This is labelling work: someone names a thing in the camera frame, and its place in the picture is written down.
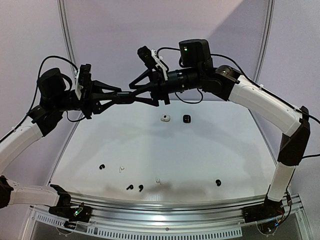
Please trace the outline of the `large black charging case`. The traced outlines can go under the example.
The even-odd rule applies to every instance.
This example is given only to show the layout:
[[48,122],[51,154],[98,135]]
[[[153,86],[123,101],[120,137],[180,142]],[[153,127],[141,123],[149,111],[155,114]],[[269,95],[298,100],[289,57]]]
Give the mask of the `large black charging case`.
[[136,97],[131,91],[116,92],[113,96],[113,102],[118,105],[129,105],[136,101]]

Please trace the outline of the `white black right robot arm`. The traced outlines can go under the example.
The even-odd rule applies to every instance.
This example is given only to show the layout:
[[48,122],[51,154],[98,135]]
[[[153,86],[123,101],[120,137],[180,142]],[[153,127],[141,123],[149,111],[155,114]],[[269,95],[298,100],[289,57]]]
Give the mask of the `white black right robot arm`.
[[144,102],[158,106],[170,103],[171,93],[200,89],[205,93],[238,104],[258,113],[282,132],[276,169],[258,213],[269,218],[282,203],[296,167],[303,159],[309,138],[309,112],[296,108],[249,79],[238,65],[214,67],[213,54],[205,39],[189,39],[179,43],[180,69],[170,71],[159,52],[146,46],[137,50],[146,71],[129,85],[133,95],[149,92]]

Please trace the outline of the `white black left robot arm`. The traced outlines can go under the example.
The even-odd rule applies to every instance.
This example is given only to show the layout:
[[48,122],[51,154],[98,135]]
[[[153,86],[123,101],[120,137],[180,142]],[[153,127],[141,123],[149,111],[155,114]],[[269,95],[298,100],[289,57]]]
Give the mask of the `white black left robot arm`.
[[[91,79],[90,64],[81,65],[75,80],[55,67],[37,79],[39,105],[28,111],[21,123],[0,141],[0,170],[4,171],[25,149],[47,136],[67,111],[81,111],[86,119],[116,104],[133,103],[131,92]],[[74,213],[71,196],[58,185],[21,186],[0,176],[0,207],[9,205],[44,205],[63,217]]]

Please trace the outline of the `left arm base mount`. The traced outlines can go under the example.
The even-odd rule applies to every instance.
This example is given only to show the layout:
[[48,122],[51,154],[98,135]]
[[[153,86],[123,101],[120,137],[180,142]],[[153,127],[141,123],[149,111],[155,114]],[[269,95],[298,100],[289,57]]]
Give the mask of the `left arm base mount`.
[[61,227],[74,230],[78,222],[89,223],[93,208],[85,205],[84,202],[80,204],[65,204],[61,206],[51,206],[48,210],[51,215],[66,219],[60,225]]

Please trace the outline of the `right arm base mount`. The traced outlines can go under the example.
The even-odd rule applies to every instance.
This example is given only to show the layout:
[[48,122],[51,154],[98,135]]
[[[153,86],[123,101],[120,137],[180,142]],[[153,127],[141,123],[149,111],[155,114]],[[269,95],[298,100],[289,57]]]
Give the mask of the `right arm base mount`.
[[292,199],[288,197],[286,202],[289,206],[289,212],[286,216],[283,201],[281,200],[276,202],[269,200],[267,197],[265,197],[263,203],[261,204],[243,207],[241,209],[241,214],[245,223],[258,222],[281,216],[281,218],[276,222],[276,225],[280,225],[288,218],[292,210]]

